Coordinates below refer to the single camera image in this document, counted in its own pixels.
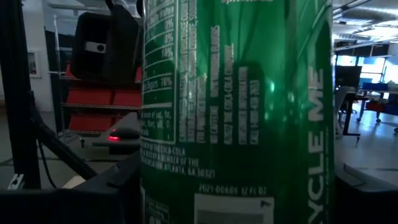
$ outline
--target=red shelf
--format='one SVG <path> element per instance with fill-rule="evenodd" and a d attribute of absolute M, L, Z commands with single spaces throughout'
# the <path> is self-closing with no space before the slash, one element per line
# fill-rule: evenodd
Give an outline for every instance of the red shelf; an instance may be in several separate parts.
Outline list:
<path fill-rule="evenodd" d="M 69 129 L 72 131 L 106 131 L 113 124 L 113 117 L 97 114 L 73 114 Z"/>
<path fill-rule="evenodd" d="M 141 107 L 141 94 L 137 90 L 116 90 L 113 105 Z"/>
<path fill-rule="evenodd" d="M 67 103 L 80 105 L 110 105 L 112 102 L 112 91 L 101 89 L 71 88 L 69 90 Z"/>

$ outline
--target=soda can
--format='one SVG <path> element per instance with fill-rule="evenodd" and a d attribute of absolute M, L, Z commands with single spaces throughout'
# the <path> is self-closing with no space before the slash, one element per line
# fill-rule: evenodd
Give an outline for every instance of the soda can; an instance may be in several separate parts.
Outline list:
<path fill-rule="evenodd" d="M 331 223 L 327 0 L 146 0 L 149 224 Z"/>

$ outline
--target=white wall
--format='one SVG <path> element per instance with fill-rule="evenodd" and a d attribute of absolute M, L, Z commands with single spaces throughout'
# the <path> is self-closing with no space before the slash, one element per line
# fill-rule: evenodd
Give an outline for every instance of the white wall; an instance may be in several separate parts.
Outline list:
<path fill-rule="evenodd" d="M 28 50 L 39 51 L 39 72 L 42 78 L 30 78 L 37 107 L 41 111 L 52 111 L 52 94 L 50 86 L 49 62 L 45 44 L 44 17 L 42 0 L 24 2 L 25 34 Z"/>

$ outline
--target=ceiling light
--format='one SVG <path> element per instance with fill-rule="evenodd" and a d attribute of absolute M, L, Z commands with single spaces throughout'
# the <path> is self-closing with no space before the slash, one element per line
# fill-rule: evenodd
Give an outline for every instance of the ceiling light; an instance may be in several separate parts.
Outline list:
<path fill-rule="evenodd" d="M 398 28 L 375 27 L 371 30 L 362 31 L 355 34 L 373 37 L 393 37 L 398 36 Z"/>

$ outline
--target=black cable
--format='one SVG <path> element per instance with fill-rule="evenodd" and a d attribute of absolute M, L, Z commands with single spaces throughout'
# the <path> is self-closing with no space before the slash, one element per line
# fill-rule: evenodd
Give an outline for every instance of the black cable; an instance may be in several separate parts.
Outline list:
<path fill-rule="evenodd" d="M 54 181 L 51 178 L 49 167 L 47 165 L 47 161 L 46 161 L 45 156 L 44 156 L 43 145 L 42 145 L 42 143 L 40 141 L 37 141 L 37 142 L 39 144 L 40 154 L 42 155 L 44 170 L 45 170 L 45 173 L 47 174 L 47 178 L 49 179 L 49 182 L 50 182 L 51 186 L 56 189 L 57 186 L 55 185 Z"/>

